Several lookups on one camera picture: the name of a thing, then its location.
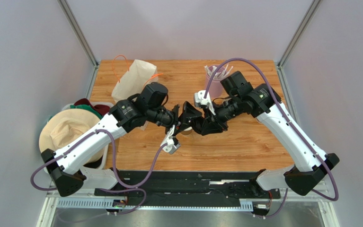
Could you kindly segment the white paper takeout bag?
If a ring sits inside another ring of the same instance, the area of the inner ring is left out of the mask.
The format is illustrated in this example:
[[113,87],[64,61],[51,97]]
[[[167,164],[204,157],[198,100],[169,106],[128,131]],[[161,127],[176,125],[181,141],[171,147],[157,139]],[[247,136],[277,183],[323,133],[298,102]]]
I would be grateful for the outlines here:
[[124,55],[121,55],[121,57],[125,59],[127,65],[127,71],[123,76],[119,77],[115,71],[115,59],[111,62],[112,71],[118,79],[111,94],[115,103],[142,92],[147,84],[158,82],[159,76],[162,75],[161,73],[158,73],[157,66],[152,63],[134,60],[132,64],[129,64]]

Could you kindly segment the single brown paper cup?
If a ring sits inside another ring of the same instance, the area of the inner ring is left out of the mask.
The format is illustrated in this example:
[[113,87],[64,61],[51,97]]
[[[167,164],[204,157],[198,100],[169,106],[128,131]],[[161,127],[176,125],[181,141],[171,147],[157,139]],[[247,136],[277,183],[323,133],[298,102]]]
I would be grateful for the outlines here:
[[181,131],[180,134],[183,136],[188,136],[188,135],[191,135],[192,132],[193,132],[192,127],[188,127],[185,130]]

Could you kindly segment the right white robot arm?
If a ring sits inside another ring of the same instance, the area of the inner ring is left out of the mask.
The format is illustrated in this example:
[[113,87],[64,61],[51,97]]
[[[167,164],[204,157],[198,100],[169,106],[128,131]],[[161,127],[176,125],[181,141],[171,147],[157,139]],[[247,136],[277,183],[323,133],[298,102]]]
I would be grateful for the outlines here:
[[221,81],[228,97],[216,105],[204,90],[195,93],[195,106],[204,116],[191,121],[200,135],[222,133],[227,122],[241,114],[252,115],[266,126],[288,151],[292,166],[277,170],[262,169],[250,179],[255,195],[276,188],[291,189],[305,196],[339,163],[336,154],[327,154],[315,145],[288,113],[279,95],[266,84],[254,88],[241,72],[234,72]]

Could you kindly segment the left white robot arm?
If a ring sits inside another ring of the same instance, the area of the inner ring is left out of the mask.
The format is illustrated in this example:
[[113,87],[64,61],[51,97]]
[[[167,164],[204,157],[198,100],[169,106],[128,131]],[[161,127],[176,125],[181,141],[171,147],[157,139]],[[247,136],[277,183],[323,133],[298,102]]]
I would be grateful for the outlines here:
[[115,140],[147,122],[166,129],[160,151],[169,154],[177,151],[180,147],[177,135],[187,128],[196,129],[202,113],[189,102],[184,102],[181,114],[178,113],[178,105],[172,110],[166,109],[163,102],[167,98],[168,89],[161,83],[152,82],[140,93],[118,101],[101,120],[73,142],[60,149],[45,148],[41,153],[43,168],[55,184],[53,190],[67,197],[85,185],[106,192],[117,184],[126,189],[142,186],[150,177],[152,169],[140,183],[129,185],[120,179],[115,166],[108,170],[97,170],[89,169],[85,164],[109,143],[114,144]]

